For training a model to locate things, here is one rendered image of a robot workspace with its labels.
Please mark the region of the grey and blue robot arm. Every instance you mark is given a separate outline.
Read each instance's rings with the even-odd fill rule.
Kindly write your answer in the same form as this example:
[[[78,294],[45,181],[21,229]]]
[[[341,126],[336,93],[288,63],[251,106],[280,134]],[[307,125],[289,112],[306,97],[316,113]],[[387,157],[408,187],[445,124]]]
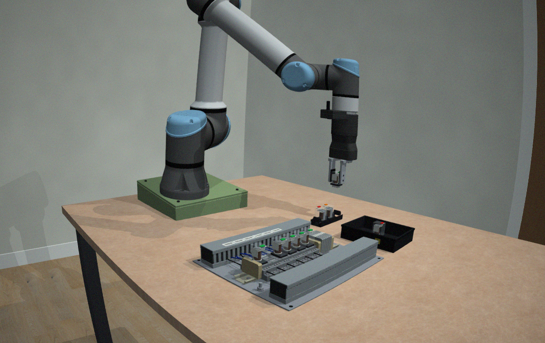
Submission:
[[[290,91],[313,89],[359,98],[357,61],[338,58],[332,65],[306,63],[240,11],[240,0],[187,0],[187,5],[202,27],[196,99],[190,110],[176,111],[167,119],[166,160],[160,182],[164,197],[197,200],[209,194],[205,150],[220,145],[231,128],[222,100],[228,35],[278,75]]]

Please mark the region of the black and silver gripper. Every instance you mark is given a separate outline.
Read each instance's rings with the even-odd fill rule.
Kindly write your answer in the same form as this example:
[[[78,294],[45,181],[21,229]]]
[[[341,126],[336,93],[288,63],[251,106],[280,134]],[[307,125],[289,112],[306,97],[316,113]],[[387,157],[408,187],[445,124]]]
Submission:
[[[331,172],[336,171],[336,161],[340,160],[339,184],[345,184],[346,163],[357,159],[358,100],[332,96],[332,111],[330,101],[327,101],[327,109],[320,110],[321,119],[332,120],[328,182],[331,180]]]

